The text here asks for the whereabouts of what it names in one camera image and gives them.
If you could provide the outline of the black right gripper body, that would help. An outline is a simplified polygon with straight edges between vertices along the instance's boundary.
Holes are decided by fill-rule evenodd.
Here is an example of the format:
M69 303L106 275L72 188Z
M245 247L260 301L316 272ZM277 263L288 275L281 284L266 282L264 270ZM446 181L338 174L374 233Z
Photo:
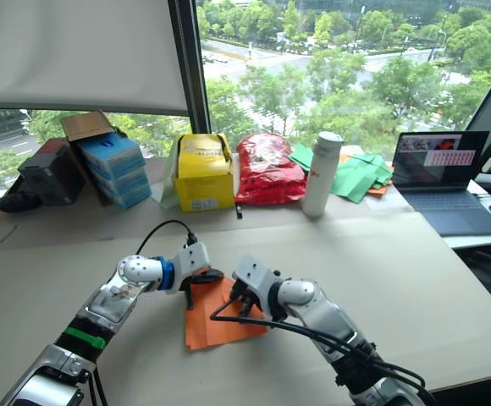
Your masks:
M246 299L248 303L257 304L257 295L243 281L235 281L230 292L234 292L235 300Z

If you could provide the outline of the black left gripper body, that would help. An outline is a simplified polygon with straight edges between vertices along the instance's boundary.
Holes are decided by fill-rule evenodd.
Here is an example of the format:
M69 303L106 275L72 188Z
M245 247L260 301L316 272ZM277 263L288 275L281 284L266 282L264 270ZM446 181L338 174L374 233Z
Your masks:
M216 283L223 279L224 273L217 269L209 269L206 271L198 272L185 279L185 287L189 288L191 285L203 285Z

